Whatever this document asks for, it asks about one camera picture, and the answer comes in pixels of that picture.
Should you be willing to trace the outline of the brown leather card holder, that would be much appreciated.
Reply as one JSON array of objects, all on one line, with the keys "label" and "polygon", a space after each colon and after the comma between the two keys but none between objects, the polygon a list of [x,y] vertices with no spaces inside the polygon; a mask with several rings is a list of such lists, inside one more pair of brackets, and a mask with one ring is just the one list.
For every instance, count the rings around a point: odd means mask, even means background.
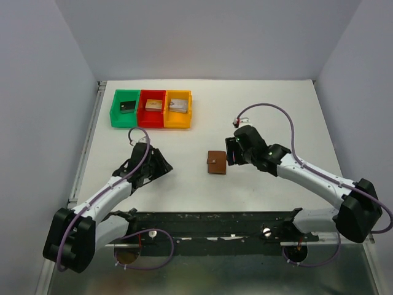
[{"label": "brown leather card holder", "polygon": [[208,173],[225,175],[227,169],[227,154],[225,151],[208,151]]}]

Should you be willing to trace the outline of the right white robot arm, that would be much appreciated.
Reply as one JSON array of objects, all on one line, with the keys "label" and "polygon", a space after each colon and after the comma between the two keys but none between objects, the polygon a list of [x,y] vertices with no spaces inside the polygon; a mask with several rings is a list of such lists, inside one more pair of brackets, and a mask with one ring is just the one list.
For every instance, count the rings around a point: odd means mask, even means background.
[{"label": "right white robot arm", "polygon": [[297,160],[280,144],[266,144],[255,127],[245,125],[226,138],[229,166],[251,164],[261,172],[292,181],[331,204],[330,210],[301,209],[282,232],[295,241],[310,232],[338,232],[362,243],[382,215],[375,187],[367,179],[352,181]]}]

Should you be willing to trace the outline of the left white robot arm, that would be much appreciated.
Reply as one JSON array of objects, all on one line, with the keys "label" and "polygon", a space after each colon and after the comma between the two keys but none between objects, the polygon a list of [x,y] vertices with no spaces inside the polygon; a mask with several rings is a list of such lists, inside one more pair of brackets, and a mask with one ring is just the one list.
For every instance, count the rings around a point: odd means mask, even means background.
[{"label": "left white robot arm", "polygon": [[159,149],[147,143],[134,146],[107,184],[94,196],[72,209],[60,208],[53,216],[44,245],[43,257],[56,263],[60,272],[83,272],[96,250],[115,240],[128,243],[144,233],[160,229],[137,230],[136,211],[128,213],[114,208],[137,189],[169,173],[173,167]]}]

